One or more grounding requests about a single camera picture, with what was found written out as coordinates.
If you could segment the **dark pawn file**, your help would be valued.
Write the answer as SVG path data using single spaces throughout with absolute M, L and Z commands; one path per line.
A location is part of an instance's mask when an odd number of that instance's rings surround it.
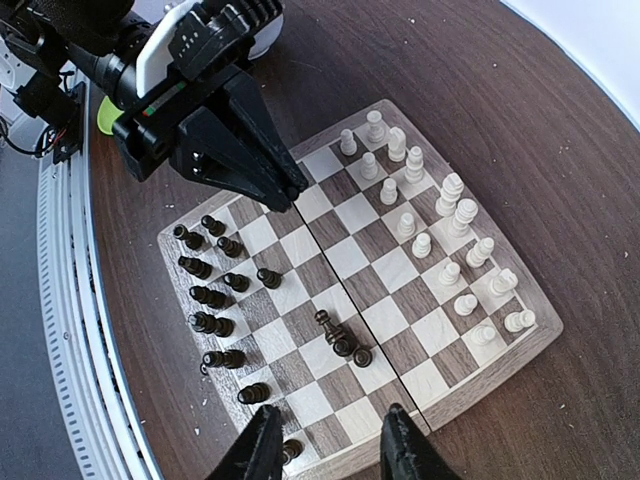
M 256 276 L 265 288 L 277 289 L 281 285 L 282 275 L 268 268 L 260 268 Z
M 250 287 L 250 280 L 243 274 L 239 273 L 226 273 L 223 276 L 224 283 L 229 286 L 234 292 L 243 293 Z
M 370 350 L 359 347 L 353 352 L 353 362 L 358 368 L 366 368 L 372 363 L 373 355 Z
M 240 242 L 226 236 L 220 236 L 216 245 L 229 258 L 237 258 L 243 251 L 243 245 Z

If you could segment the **dark corner rook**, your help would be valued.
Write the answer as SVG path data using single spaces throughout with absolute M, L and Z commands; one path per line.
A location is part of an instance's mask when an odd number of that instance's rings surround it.
M 283 464 L 288 465 L 304 452 L 304 444 L 294 438 L 288 439 L 282 446 Z

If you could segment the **dark rook chess piece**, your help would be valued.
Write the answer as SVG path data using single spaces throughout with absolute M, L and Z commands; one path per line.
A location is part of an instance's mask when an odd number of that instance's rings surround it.
M 178 224 L 173 228 L 173 236 L 182 241 L 191 250 L 198 250 L 204 243 L 204 237 L 195 231 L 190 231 L 185 225 Z

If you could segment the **dark king chess piece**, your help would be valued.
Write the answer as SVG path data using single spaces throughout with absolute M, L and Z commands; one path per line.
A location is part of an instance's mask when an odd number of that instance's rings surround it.
M 318 310 L 314 319 L 323 328 L 326 342 L 339 357 L 347 357 L 355 350 L 355 343 L 351 336 L 341 327 L 335 325 L 326 310 Z

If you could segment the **dark bishop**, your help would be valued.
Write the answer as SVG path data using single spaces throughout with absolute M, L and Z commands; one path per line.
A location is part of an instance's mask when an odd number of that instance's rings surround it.
M 257 382 L 243 387 L 237 393 L 237 400 L 243 405 L 254 405 L 266 402 L 270 396 L 270 386 L 264 382 Z

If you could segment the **dark queen chess piece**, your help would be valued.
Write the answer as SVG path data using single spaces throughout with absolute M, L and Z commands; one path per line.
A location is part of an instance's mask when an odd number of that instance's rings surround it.
M 191 328 L 196 333 L 213 334 L 217 337 L 229 337 L 234 331 L 234 322 L 205 312 L 195 312 L 188 317 Z

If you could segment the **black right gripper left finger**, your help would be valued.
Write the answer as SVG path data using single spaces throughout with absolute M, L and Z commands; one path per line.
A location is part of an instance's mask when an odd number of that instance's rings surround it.
M 282 479 L 283 443 L 281 411 L 262 405 L 206 480 Z

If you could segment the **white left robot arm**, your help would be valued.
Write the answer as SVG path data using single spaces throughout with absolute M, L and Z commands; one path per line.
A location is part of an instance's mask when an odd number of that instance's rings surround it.
M 185 1 L 157 23 L 129 1 L 5 1 L 1 38 L 34 71 L 16 105 L 64 145 L 79 143 L 80 103 L 61 89 L 71 63 L 119 109 L 113 134 L 134 178 L 169 163 L 283 212 L 308 182 L 248 72 L 257 39 L 282 19 L 278 1 Z

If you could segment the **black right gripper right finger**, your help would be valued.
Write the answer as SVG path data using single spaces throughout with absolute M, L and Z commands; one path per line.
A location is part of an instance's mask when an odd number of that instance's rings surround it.
M 382 479 L 460 479 L 399 403 L 391 404 L 384 417 L 380 472 Z

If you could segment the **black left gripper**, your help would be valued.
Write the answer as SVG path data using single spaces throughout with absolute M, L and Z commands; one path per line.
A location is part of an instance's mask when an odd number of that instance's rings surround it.
M 146 181 L 167 162 L 183 178 L 285 212 L 308 180 L 283 143 L 257 82 L 230 65 L 200 80 L 169 78 L 113 126 L 127 171 Z

